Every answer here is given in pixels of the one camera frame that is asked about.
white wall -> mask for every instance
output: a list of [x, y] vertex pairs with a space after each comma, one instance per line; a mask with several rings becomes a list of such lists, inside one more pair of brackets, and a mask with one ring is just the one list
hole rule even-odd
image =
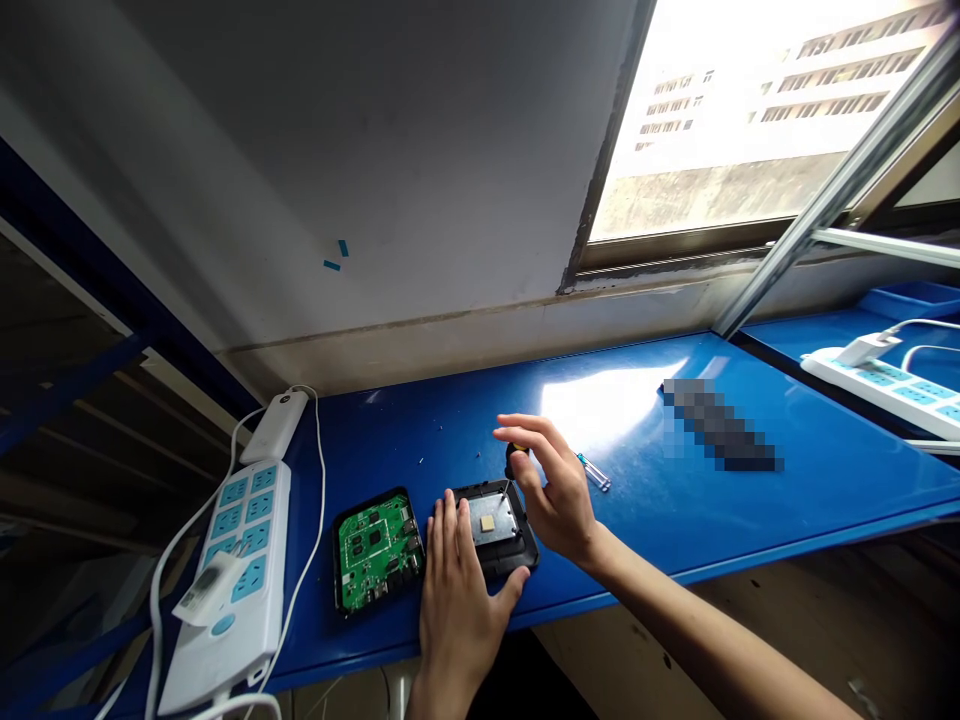
[[900, 198], [897, 206], [957, 199], [960, 199], [960, 143], [948, 150], [940, 162]]
[[12, 4], [0, 133], [216, 349], [544, 298], [635, 5]]

green circuit board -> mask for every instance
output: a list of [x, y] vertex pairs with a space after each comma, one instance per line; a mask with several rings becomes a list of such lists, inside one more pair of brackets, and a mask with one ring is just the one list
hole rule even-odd
[[337, 535], [337, 600], [347, 615], [401, 592], [423, 571], [420, 533], [406, 493], [343, 518]]

blue tray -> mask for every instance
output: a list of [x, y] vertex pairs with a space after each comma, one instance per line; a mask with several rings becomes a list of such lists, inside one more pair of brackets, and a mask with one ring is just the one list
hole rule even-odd
[[960, 312], [960, 288], [930, 282], [874, 288], [857, 307], [893, 320], [938, 318]]

blue table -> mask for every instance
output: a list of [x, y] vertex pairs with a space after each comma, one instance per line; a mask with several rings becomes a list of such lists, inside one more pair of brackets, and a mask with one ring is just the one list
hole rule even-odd
[[[665, 435], [675, 421], [665, 420], [657, 388], [668, 377], [714, 378], [738, 416], [778, 446], [784, 472], [719, 472], [689, 435]], [[286, 457], [294, 478], [288, 598], [320, 513], [311, 410]], [[610, 475], [609, 493], [591, 488], [597, 517], [684, 583], [960, 510], [960, 473], [710, 333], [324, 398], [327, 534], [268, 690], [418, 653], [419, 592], [366, 617], [335, 611], [333, 518], [402, 485], [425, 527], [444, 488], [502, 477], [504, 447], [491, 431], [497, 413], [514, 411], [550, 416]], [[615, 602], [541, 550], [511, 629]]]
[[[960, 315], [942, 318], [960, 324]], [[824, 347], [843, 347], [854, 338], [886, 330], [896, 321], [859, 308], [757, 323], [743, 332], [799, 363], [800, 356]], [[900, 367], [904, 353], [915, 345], [944, 345], [960, 348], [960, 330], [931, 325], [908, 325], [897, 337], [903, 340], [882, 360]], [[921, 350], [910, 362], [910, 372], [944, 387], [960, 391], [960, 355], [938, 350]]]

building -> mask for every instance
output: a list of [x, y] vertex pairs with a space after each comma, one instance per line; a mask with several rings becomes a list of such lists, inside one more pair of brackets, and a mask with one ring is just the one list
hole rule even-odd
[[947, 0], [900, 5], [773, 56], [717, 57], [635, 88], [616, 176], [849, 150], [950, 27]]
[[[830, 145], [848, 149], [893, 97], [920, 59], [949, 28], [946, 2], [906, 9], [855, 27], [805, 40], [761, 86], [762, 98], [749, 122], [779, 123], [859, 115], [823, 123], [817, 134], [834, 135]], [[809, 144], [811, 151], [817, 144]], [[810, 154], [798, 147], [797, 154]]]

